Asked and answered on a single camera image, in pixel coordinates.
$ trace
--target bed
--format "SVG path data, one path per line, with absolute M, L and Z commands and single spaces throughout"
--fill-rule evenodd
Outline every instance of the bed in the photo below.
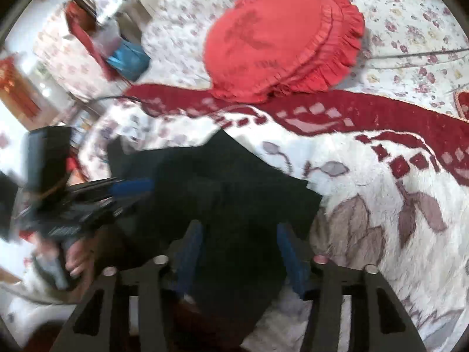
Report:
M 205 35 L 234 1 L 159 0 L 142 38 L 151 66 L 138 84 L 189 91 L 135 87 L 149 115 L 116 101 L 81 149 L 85 174 L 109 177 L 106 147 L 117 136 L 129 151 L 198 146 L 221 126 L 324 196 L 311 228 L 315 251 L 349 267 L 377 264 L 427 349 L 452 350 L 469 324 L 469 133 L 454 102 L 469 83 L 469 41 L 458 22 L 441 0 L 351 0 L 366 36 L 357 66 L 336 87 L 350 93 L 229 105 L 200 90 L 210 87 Z M 342 309 L 345 351 L 348 300 Z M 286 284 L 243 346 L 298 350 L 308 313 Z

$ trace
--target red ruffle trim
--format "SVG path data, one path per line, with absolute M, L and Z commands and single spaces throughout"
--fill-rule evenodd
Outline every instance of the red ruffle trim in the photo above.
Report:
M 235 6 L 240 7 L 253 1 L 238 0 Z M 249 91 L 236 89 L 228 82 L 214 81 L 212 94 L 230 102 L 261 103 L 272 93 L 284 96 L 298 91 L 327 91 L 340 83 L 356 64 L 362 47 L 360 39 L 364 34 L 364 18 L 349 0 L 322 1 L 323 7 L 330 11 L 332 22 L 327 20 L 326 23 L 330 24 L 327 32 L 325 27 L 321 27 L 311 46 L 302 52 L 292 67 L 267 78 Z

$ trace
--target ruffled edge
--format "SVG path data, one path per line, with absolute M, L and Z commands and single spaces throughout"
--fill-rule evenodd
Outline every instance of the ruffled edge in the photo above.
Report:
M 361 38 L 365 30 L 363 14 L 351 4 L 350 0 L 334 0 L 334 2 L 341 9 L 343 16 L 339 42 L 326 62 L 303 74 L 297 82 L 289 83 L 292 91 L 328 91 L 330 86 L 340 83 L 356 64 L 356 58 L 362 49 Z
M 256 0 L 237 0 L 235 6 L 232 9 L 238 9 L 246 4 L 254 3 Z M 210 39 L 210 33 L 216 27 L 216 23 L 210 28 L 205 42 L 205 48 L 203 51 L 203 60 L 208 75 L 212 78 L 213 88 L 210 91 L 216 98 L 226 100 L 229 102 L 240 102 L 240 103 L 261 103 L 267 100 L 267 94 L 270 93 L 274 87 L 284 78 L 291 76 L 295 70 L 300 68 L 302 65 L 307 63 L 319 49 L 322 44 L 328 39 L 331 28 L 332 28 L 332 7 L 330 5 L 323 4 L 322 7 L 322 25 L 316 34 L 311 38 L 305 49 L 299 54 L 296 60 L 289 66 L 284 68 L 281 72 L 272 75 L 258 84 L 251 86 L 249 90 L 246 89 L 224 89 L 224 83 L 217 83 L 213 80 L 213 70 L 207 64 L 206 49 L 207 43 Z

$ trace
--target screw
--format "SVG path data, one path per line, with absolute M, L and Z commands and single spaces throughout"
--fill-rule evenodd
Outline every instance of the screw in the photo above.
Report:
M 108 266 L 103 270 L 103 275 L 105 276 L 113 276 L 117 272 L 117 269 L 114 266 Z
M 165 265 L 168 261 L 169 258 L 166 255 L 159 255 L 153 258 L 153 262 L 155 262 L 156 265 Z
M 366 265 L 365 266 L 365 271 L 368 274 L 377 274 L 378 273 L 378 268 L 375 265 Z
M 313 261 L 318 265 L 325 265 L 329 261 L 329 258 L 327 258 L 325 255 L 315 255 L 313 257 Z

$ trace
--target silver screw head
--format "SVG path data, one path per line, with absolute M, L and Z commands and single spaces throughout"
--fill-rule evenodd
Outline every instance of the silver screw head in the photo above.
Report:
M 165 265 L 168 261 L 169 258 L 166 255 L 158 255 L 153 258 L 153 262 L 155 262 L 156 265 Z
M 103 275 L 105 276 L 113 276 L 117 272 L 117 269 L 114 266 L 108 266 L 103 270 Z
M 313 261 L 318 265 L 325 265 L 329 261 L 329 258 L 327 258 L 325 255 L 318 254 L 313 257 Z
M 378 273 L 378 268 L 375 265 L 366 265 L 365 266 L 365 271 L 368 274 L 377 274 Z

